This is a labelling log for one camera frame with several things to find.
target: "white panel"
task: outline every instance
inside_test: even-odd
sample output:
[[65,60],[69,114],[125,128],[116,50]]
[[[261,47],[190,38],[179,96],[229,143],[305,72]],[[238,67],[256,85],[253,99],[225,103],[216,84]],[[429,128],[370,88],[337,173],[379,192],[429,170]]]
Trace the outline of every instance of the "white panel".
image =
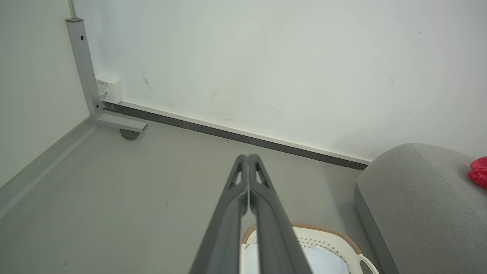
[[0,186],[89,116],[67,0],[0,3]]
[[86,0],[125,98],[374,159],[406,142],[487,155],[487,2]]

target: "gray upholstered ottoman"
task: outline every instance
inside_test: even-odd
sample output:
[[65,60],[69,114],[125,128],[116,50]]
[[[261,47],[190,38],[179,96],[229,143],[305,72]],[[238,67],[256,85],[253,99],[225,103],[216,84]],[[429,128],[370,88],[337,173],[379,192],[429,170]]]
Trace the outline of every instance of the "gray upholstered ottoman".
[[357,211],[386,274],[487,273],[487,190],[475,157],[405,144],[360,174]]

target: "white plastic basket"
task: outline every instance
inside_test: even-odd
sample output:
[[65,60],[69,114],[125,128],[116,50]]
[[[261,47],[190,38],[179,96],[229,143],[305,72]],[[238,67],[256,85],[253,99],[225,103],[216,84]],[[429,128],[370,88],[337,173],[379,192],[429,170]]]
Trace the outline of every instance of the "white plastic basket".
[[[363,274],[360,262],[363,261],[373,274],[379,274],[373,263],[367,259],[349,237],[336,229],[315,224],[291,222],[294,234],[302,249],[321,246],[340,257],[348,266],[349,274]],[[256,226],[251,226],[242,239],[240,274],[245,274],[245,249],[257,243]]]

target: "power outlet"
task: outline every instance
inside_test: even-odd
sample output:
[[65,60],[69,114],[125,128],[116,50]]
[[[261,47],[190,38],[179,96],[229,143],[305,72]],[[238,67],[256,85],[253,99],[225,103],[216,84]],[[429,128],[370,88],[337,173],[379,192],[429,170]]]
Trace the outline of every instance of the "power outlet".
[[122,80],[108,75],[96,76],[100,100],[118,104],[123,100]]

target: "red cloth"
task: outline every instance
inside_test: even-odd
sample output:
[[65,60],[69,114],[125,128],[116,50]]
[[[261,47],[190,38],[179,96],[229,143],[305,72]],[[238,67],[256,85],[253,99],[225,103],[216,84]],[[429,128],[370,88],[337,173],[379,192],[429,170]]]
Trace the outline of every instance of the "red cloth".
[[468,177],[483,188],[487,188],[487,156],[479,158],[470,164],[472,168]]

